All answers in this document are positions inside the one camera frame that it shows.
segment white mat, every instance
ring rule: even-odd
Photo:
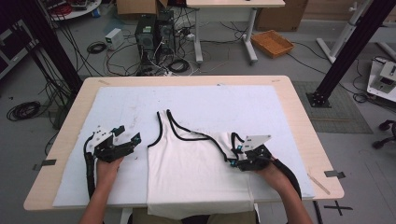
[[[276,91],[271,86],[105,87],[96,95],[64,170],[53,206],[80,206],[89,201],[83,145],[98,125],[125,126],[117,143],[140,132],[142,143],[121,164],[108,204],[145,205],[148,188],[147,145],[159,135],[156,112],[170,109],[177,122],[197,132],[271,134],[266,146],[296,174],[304,198],[315,196]],[[251,174],[253,196],[273,201],[278,195]]]

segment wooden table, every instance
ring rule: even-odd
[[[217,9],[217,18],[214,21],[240,21],[235,16],[237,12],[230,11],[232,14],[230,19],[226,19],[222,16],[221,11],[227,8],[251,8],[250,15],[243,21],[248,21],[247,33],[243,35],[242,40],[247,48],[247,53],[250,58],[250,64],[258,61],[256,53],[251,45],[250,38],[251,32],[253,31],[254,21],[256,19],[256,13],[258,7],[283,7],[285,2],[283,0],[187,0],[187,6],[196,8],[195,10],[195,38],[194,38],[194,49],[195,49],[195,61],[200,64],[203,62],[201,42],[199,37],[199,23],[201,21],[200,10],[203,8],[219,8]]]
[[[316,193],[313,200],[339,199],[344,196],[338,178],[326,177],[323,173],[324,171],[332,171],[332,165],[288,77],[90,77],[84,81],[64,126],[47,157],[47,160],[56,160],[56,163],[42,167],[26,198],[24,208],[31,211],[56,209],[52,206],[52,203],[61,184],[64,167],[100,87],[204,86],[219,83],[224,85],[273,86],[284,109],[305,169],[311,177],[312,186]]]

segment computer tower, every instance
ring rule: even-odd
[[[156,21],[156,15],[143,14],[134,32],[142,65],[157,64],[160,60],[161,50]]]
[[[161,40],[161,53],[173,54],[175,52],[175,26],[174,11],[162,10],[158,17],[158,30]]]

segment cardboard box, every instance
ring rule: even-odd
[[[256,18],[256,30],[295,32],[300,26],[304,11],[305,7],[295,6],[263,8]]]
[[[157,14],[167,7],[168,0],[117,0],[119,15],[136,16],[140,14]]]
[[[304,19],[349,21],[354,13],[349,9],[353,7],[354,2],[356,0],[309,0]],[[396,21],[396,8],[389,13],[385,21]]]
[[[283,1],[285,2],[285,7],[306,7],[308,5],[308,0],[283,0]]]

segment black trim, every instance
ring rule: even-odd
[[[206,135],[206,134],[204,134],[204,133],[198,133],[198,134],[204,136],[205,138],[182,138],[182,137],[180,137],[180,136],[177,134],[177,132],[176,132],[176,130],[175,130],[175,127],[174,127],[174,125],[173,125],[174,123],[175,123],[175,125],[176,125],[179,129],[181,129],[181,130],[183,130],[183,131],[185,131],[185,132],[188,132],[188,133],[197,133],[197,132],[193,132],[193,131],[191,131],[191,130],[189,130],[189,129],[186,129],[186,128],[184,128],[184,127],[181,127],[181,126],[175,121],[175,119],[173,118],[172,113],[171,113],[171,111],[170,111],[169,109],[166,110],[166,115],[167,115],[168,118],[169,118],[169,121],[170,121],[169,123],[170,123],[170,125],[171,125],[172,131],[173,131],[174,135],[175,135],[178,139],[180,139],[180,140],[182,140],[182,141],[211,140],[211,141],[216,145],[216,147],[219,149],[220,153],[223,155],[224,161],[227,161],[227,155],[224,153],[224,151],[222,150],[221,146],[219,145],[218,142],[216,142],[215,139],[213,139],[211,136]]]
[[[236,153],[236,148],[235,148],[235,137],[242,143],[244,143],[245,141],[242,140],[242,138],[239,137],[239,135],[237,133],[231,133],[231,145],[233,146],[233,148],[231,149],[231,152],[235,155],[236,160],[239,161],[239,155],[238,155],[238,153]]]
[[[155,140],[155,142],[148,145],[148,147],[154,147],[158,144],[158,142],[160,142],[161,138],[163,137],[163,122],[161,121],[161,116],[159,112],[157,112],[157,117],[158,121],[160,122],[160,134],[158,135],[158,138]]]

